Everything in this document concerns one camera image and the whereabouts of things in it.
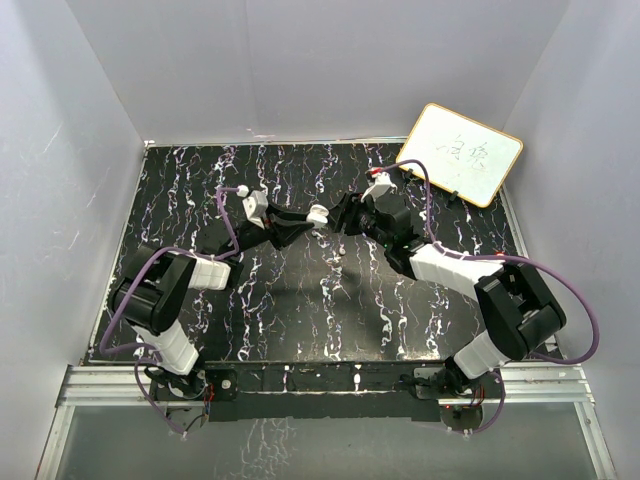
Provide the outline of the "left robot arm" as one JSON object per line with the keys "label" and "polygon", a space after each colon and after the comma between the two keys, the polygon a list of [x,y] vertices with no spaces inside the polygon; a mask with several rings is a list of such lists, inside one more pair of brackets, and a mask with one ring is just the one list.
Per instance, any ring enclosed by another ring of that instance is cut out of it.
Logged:
{"label": "left robot arm", "polygon": [[110,294],[111,313],[124,319],[149,349],[154,368],[145,373],[181,398],[197,398],[207,383],[199,352],[178,320],[188,291],[229,289],[242,271],[237,260],[241,253],[266,242],[282,249],[328,220],[328,210],[321,205],[307,213],[272,204],[262,213],[249,207],[245,213],[246,219],[215,254],[140,247]]}

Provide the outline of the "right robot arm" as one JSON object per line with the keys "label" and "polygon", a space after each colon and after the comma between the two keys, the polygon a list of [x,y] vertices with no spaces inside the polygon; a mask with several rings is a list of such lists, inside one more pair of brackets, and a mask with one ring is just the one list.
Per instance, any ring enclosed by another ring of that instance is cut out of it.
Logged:
{"label": "right robot arm", "polygon": [[446,249],[414,225],[408,204],[386,193],[374,199],[351,193],[330,209],[329,226],[364,235],[384,249],[391,268],[412,280],[435,283],[475,301],[485,329],[449,356],[421,385],[460,397],[478,389],[482,376],[533,353],[566,324],[566,315],[536,268],[522,260],[473,260]]}

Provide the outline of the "white round charging case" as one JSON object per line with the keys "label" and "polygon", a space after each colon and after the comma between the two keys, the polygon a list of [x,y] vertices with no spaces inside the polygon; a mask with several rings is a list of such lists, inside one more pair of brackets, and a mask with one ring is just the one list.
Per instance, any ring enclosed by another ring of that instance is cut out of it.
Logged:
{"label": "white round charging case", "polygon": [[314,229],[321,229],[328,225],[329,210],[319,204],[310,207],[306,221],[313,224]]}

